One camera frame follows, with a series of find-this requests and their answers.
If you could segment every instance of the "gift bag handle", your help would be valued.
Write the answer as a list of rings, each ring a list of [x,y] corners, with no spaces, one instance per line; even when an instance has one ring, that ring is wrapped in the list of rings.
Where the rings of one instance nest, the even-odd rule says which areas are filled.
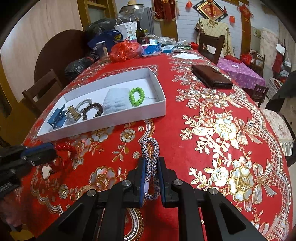
[[[132,16],[132,15],[134,16],[135,20],[137,20],[137,19],[136,19],[136,16],[135,16],[134,14],[131,14],[131,15],[130,15],[130,22],[131,22],[131,16]]]
[[[120,18],[116,18],[116,25],[118,25],[117,19],[119,19],[121,21],[121,24],[123,24],[123,21]]]

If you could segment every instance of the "purple tablecloth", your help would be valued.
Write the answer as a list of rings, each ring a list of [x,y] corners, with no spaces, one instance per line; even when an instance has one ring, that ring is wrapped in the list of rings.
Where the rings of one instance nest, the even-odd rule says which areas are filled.
[[[220,58],[218,67],[224,70],[231,78],[235,79],[240,87],[254,89],[256,84],[265,86],[265,80],[253,70],[248,68],[244,63],[239,64]]]

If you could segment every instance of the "white box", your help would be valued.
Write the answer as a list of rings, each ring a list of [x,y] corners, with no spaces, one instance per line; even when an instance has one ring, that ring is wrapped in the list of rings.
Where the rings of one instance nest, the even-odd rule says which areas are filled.
[[[76,123],[66,120],[62,127],[55,129],[52,129],[50,124],[47,123],[53,112],[64,104],[64,110],[67,110],[71,105],[76,107],[86,98],[91,98],[93,102],[103,104],[109,89],[129,88],[131,90],[136,87],[142,88],[145,93],[145,99],[138,107],[93,118],[97,112],[97,109],[94,108],[87,112],[87,120],[80,118]],[[51,142],[110,126],[164,116],[165,111],[165,95],[152,70],[143,68],[127,71],[96,80],[64,94],[46,117],[37,137],[43,142]]]

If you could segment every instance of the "brown bead bracelet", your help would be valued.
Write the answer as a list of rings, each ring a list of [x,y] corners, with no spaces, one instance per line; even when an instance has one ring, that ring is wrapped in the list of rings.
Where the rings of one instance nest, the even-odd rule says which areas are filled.
[[[83,121],[87,120],[87,115],[86,115],[86,113],[87,113],[90,109],[92,109],[92,108],[98,108],[98,109],[99,109],[99,111],[97,112],[97,114],[94,115],[94,117],[101,116],[101,115],[104,113],[103,105],[94,102],[93,104],[90,104],[88,107],[85,107],[85,108],[82,110],[81,113],[82,113],[82,120],[83,120]]]

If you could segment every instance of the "green glass bottle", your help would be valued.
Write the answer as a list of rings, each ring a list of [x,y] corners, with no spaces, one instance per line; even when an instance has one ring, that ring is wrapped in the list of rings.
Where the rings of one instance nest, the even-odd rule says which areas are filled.
[[[137,27],[138,27],[138,29],[136,30],[137,42],[139,44],[146,44],[145,32],[141,28],[139,18],[136,18],[136,21],[137,21]]]

